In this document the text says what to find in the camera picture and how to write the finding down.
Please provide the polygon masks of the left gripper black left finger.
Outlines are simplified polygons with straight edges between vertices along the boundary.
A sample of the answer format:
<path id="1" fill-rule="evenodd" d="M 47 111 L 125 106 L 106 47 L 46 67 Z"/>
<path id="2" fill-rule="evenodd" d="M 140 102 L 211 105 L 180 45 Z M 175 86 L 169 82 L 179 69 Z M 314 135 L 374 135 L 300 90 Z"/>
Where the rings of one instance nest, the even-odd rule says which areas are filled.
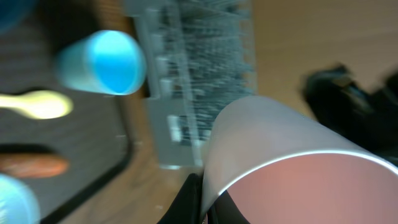
<path id="1" fill-rule="evenodd" d="M 158 224 L 198 224 L 200 222 L 202 177 L 190 174 Z"/>

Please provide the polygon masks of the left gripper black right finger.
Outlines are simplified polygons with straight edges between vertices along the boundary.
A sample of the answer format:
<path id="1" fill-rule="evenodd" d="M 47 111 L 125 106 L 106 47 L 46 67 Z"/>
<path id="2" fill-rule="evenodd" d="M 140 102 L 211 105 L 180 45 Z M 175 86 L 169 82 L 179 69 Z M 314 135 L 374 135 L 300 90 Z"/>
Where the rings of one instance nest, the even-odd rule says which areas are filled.
<path id="1" fill-rule="evenodd" d="M 226 190 L 208 210 L 207 224 L 249 224 L 249 222 Z"/>

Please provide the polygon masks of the pink cup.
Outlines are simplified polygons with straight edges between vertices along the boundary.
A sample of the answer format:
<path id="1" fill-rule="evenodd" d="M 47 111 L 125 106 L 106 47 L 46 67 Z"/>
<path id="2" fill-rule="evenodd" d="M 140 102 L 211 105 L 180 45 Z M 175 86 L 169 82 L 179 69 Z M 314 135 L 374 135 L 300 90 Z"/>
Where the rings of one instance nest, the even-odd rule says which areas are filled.
<path id="1" fill-rule="evenodd" d="M 225 192 L 249 223 L 397 222 L 396 166 L 263 96 L 215 119 L 201 212 Z"/>

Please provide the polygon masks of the light blue cup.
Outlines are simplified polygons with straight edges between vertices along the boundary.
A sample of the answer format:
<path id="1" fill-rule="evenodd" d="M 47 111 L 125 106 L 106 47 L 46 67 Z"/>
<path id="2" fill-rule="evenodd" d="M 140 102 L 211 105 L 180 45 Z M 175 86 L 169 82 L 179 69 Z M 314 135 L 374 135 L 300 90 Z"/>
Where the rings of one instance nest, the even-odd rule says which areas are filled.
<path id="1" fill-rule="evenodd" d="M 140 89 L 146 60 L 129 34 L 100 30 L 59 51 L 55 71 L 59 82 L 73 90 L 122 96 Z"/>

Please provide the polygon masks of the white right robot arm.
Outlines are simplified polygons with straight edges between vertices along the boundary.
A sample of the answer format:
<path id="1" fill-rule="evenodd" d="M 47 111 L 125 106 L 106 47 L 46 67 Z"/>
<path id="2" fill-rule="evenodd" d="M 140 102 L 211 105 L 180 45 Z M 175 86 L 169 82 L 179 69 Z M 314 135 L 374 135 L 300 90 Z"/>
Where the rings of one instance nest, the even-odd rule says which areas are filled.
<path id="1" fill-rule="evenodd" d="M 319 123 L 397 165 L 397 72 L 368 93 L 339 64 L 307 75 L 302 96 Z"/>

